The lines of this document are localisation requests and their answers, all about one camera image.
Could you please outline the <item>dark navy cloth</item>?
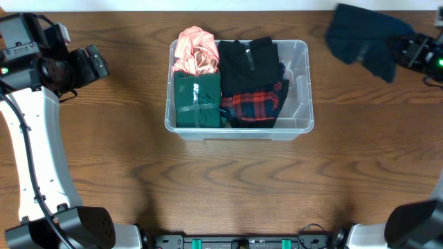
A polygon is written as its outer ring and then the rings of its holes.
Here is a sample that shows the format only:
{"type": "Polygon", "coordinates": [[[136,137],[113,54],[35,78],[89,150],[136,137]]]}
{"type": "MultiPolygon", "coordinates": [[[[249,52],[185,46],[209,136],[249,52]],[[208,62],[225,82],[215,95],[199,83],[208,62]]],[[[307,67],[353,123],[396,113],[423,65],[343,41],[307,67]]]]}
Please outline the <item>dark navy cloth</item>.
{"type": "Polygon", "coordinates": [[[415,34],[406,22],[373,10],[340,3],[325,41],[332,55],[346,64],[360,61],[373,75],[391,83],[401,39],[415,34]]]}

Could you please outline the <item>pink printed shirt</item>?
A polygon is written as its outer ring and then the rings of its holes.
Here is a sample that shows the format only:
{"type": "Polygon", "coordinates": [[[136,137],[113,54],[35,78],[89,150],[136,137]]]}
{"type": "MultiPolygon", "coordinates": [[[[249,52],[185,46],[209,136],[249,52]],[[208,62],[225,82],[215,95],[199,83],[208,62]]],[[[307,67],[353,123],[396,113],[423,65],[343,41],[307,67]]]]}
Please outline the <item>pink printed shirt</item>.
{"type": "Polygon", "coordinates": [[[192,26],[179,34],[172,70],[191,75],[219,72],[219,53],[212,33],[192,26]]]}

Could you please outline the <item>dark green shirt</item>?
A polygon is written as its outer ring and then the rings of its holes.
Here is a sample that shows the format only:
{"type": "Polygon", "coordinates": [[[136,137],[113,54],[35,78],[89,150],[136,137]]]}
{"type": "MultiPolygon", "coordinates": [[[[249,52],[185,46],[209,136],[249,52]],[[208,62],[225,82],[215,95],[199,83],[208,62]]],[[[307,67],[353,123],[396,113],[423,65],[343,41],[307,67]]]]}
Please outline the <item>dark green shirt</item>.
{"type": "Polygon", "coordinates": [[[222,128],[226,118],[220,108],[221,75],[191,75],[177,71],[174,77],[174,105],[178,128],[222,128]]]}

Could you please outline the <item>black cloth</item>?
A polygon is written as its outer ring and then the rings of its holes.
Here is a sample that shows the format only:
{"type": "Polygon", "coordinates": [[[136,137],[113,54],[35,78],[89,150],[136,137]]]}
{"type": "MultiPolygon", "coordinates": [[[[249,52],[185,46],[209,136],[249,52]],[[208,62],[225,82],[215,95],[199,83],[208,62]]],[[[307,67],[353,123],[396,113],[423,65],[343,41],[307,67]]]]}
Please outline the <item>black cloth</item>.
{"type": "Polygon", "coordinates": [[[270,37],[247,43],[220,41],[217,48],[224,97],[282,80],[278,45],[270,37]]]}

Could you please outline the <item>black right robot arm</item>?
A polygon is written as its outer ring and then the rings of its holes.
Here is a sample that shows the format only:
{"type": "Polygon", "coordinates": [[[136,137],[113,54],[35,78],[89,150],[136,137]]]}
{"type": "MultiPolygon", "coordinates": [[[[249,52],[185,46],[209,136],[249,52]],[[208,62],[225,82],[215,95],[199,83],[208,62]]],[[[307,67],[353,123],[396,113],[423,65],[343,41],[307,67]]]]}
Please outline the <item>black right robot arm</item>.
{"type": "MultiPolygon", "coordinates": [[[[389,45],[398,65],[425,74],[425,85],[442,88],[442,36],[435,39],[417,33],[392,38],[389,45]]],[[[400,205],[384,223],[341,228],[331,237],[328,247],[441,248],[442,179],[429,200],[400,205]]]]}

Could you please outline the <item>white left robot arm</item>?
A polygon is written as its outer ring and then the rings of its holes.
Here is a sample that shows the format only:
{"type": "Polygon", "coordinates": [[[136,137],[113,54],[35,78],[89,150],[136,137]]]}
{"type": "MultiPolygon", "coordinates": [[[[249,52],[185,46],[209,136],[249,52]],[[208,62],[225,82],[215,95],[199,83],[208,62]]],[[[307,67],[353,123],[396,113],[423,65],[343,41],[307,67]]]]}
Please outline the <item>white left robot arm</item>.
{"type": "Polygon", "coordinates": [[[44,15],[1,19],[1,113],[7,122],[20,186],[20,224],[5,232],[9,248],[146,248],[137,225],[114,223],[85,206],[67,164],[60,105],[108,76],[98,48],[68,50],[69,33],[44,15]]]}

